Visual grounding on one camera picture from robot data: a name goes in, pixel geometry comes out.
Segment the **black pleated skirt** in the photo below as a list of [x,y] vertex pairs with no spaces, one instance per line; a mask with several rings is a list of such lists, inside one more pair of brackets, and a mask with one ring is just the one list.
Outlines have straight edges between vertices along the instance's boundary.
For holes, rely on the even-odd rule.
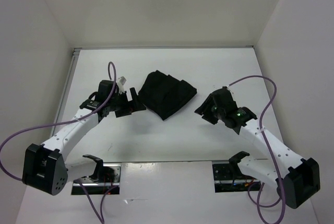
[[197,89],[188,82],[157,70],[148,74],[138,96],[148,109],[164,121],[185,106],[196,94]]

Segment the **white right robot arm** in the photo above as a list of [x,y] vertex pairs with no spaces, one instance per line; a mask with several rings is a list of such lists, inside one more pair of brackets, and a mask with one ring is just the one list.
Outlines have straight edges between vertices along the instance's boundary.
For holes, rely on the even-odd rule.
[[279,141],[247,107],[238,107],[230,90],[222,87],[206,98],[195,110],[207,122],[222,121],[246,143],[252,144],[268,160],[258,160],[246,151],[229,159],[229,173],[239,179],[248,175],[276,189],[285,203],[297,209],[320,190],[319,164],[313,158],[305,159]]

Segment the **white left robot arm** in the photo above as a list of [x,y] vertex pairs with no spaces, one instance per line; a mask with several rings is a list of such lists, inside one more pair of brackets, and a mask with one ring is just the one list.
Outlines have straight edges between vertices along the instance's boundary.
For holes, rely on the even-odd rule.
[[104,176],[101,158],[85,155],[89,162],[76,166],[67,165],[66,159],[81,139],[109,113],[123,117],[145,110],[135,88],[130,89],[132,100],[128,100],[124,83],[124,77],[117,81],[102,80],[98,90],[80,105],[69,124],[42,144],[31,144],[25,152],[22,182],[50,195],[57,195],[67,182],[73,182],[84,174],[92,182],[100,181]]

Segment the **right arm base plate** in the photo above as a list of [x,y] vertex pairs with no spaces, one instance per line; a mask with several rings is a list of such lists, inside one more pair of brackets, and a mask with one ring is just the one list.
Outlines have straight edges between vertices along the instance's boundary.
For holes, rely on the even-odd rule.
[[212,172],[216,193],[259,191],[260,182],[248,175],[233,171],[228,161],[213,161]]

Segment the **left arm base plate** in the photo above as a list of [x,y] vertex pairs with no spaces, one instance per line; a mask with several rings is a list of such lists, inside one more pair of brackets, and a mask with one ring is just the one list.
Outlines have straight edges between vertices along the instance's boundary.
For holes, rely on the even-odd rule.
[[103,195],[111,188],[108,194],[118,195],[120,193],[121,168],[120,163],[105,163],[103,172],[98,178],[87,175],[78,181],[86,188],[89,195]]

